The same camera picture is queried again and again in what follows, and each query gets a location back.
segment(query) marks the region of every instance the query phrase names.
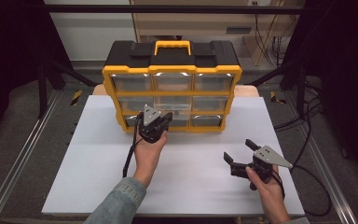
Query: wall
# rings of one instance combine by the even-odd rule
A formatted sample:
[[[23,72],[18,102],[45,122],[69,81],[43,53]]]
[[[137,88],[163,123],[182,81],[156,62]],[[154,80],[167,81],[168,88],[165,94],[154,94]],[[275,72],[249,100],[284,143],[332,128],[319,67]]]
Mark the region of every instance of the wall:
[[[46,4],[129,5],[128,0],[45,0]],[[136,40],[132,15],[50,13],[71,61],[105,61],[115,40]]]

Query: floor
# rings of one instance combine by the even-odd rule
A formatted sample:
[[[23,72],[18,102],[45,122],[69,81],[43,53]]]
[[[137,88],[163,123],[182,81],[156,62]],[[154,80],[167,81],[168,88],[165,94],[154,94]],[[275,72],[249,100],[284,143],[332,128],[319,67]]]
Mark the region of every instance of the floor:
[[[189,38],[201,41],[196,37],[190,36]],[[240,63],[244,67],[240,84],[257,79],[274,68],[269,63],[257,67],[252,66],[249,61],[249,52],[242,47],[241,40],[233,39],[232,41],[239,53]],[[78,71],[95,81],[101,81],[102,77],[98,75],[100,72],[98,70],[79,69]],[[3,183],[7,183],[5,182],[7,174],[13,174],[13,169],[17,173],[10,176],[11,184],[5,185],[9,187],[6,193],[0,190],[0,196],[3,196],[0,201],[0,223],[43,223],[42,220],[49,221],[49,223],[80,223],[84,220],[83,217],[50,217],[40,213],[65,150],[71,141],[72,133],[76,129],[76,123],[87,101],[87,96],[92,93],[91,87],[69,77],[65,78],[67,85],[64,91],[48,90],[50,97],[56,97],[56,104],[50,111],[50,117],[46,123],[40,125],[43,127],[43,132],[35,137],[36,141],[31,145],[28,154],[24,153],[23,147],[25,143],[28,143],[27,138],[37,123],[37,83],[31,82],[10,94],[9,108],[0,123],[0,188]],[[265,99],[274,126],[296,117],[293,109],[296,91],[281,91],[278,85],[281,78],[275,77],[257,87],[260,95]],[[308,77],[308,79],[314,85],[320,85],[320,80],[317,78]],[[77,104],[71,105],[75,92],[79,90],[82,90],[82,94]],[[278,101],[271,101],[272,91]],[[314,97],[315,92],[307,90],[306,100],[310,101]],[[358,163],[351,158],[342,157],[340,143],[329,125],[323,108],[316,106],[313,111],[317,112],[312,113],[310,119],[310,143],[298,164],[306,167],[317,178],[323,179],[321,175],[324,175],[324,171],[321,171],[320,164],[315,160],[317,156],[314,154],[315,150],[321,152],[344,200],[333,199],[331,210],[322,217],[317,216],[323,213],[329,205],[324,188],[311,175],[304,173],[301,169],[295,169],[292,176],[304,209],[308,211],[306,217],[311,223],[358,223]],[[290,129],[276,132],[283,154],[289,161],[296,159],[299,150],[304,145],[309,128],[309,124],[306,123],[293,125]],[[26,156],[25,163],[22,166],[13,166],[13,164],[18,164],[16,162],[18,155]],[[324,184],[326,188],[331,189],[331,183]],[[340,211],[342,203],[347,204],[347,207],[344,207],[349,208],[347,211],[354,216],[355,222],[342,221],[343,213]],[[235,220],[235,218],[136,218],[134,223],[234,223]],[[259,223],[259,219],[246,217],[242,223]]]

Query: white table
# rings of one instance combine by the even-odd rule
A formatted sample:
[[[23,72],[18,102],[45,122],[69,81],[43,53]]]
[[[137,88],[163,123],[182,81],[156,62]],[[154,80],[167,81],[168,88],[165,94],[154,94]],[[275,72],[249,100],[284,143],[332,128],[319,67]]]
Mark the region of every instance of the white table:
[[[249,181],[230,175],[223,160],[252,161],[249,138],[282,155],[261,97],[236,97],[222,133],[169,133],[147,195],[137,216],[246,217],[263,214],[258,193]],[[90,96],[42,213],[54,216],[90,214],[119,182],[132,135],[118,126],[109,96]],[[133,174],[132,158],[129,175]],[[303,216],[287,168],[280,167],[292,216]]]

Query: yellow handle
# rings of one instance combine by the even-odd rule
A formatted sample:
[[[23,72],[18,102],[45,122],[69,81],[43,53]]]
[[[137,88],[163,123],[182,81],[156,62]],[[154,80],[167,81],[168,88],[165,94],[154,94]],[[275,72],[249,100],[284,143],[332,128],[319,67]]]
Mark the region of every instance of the yellow handle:
[[[191,55],[190,41],[188,40],[158,40],[156,41],[155,55],[159,48],[187,48],[188,55]]]

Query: silver metal plate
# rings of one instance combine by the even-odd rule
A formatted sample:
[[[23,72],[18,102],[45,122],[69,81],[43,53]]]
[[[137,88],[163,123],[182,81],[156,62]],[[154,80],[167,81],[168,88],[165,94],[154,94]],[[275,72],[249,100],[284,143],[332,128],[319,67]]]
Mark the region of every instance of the silver metal plate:
[[[153,122],[156,118],[159,117],[161,114],[160,111],[156,110],[155,108],[145,105],[144,108],[144,126],[149,125],[151,122]]]
[[[274,149],[272,149],[271,147],[261,147],[260,149],[255,151],[254,155],[258,159],[268,164],[276,164],[287,168],[293,167],[293,165],[289,161],[287,161],[284,157],[274,151]]]

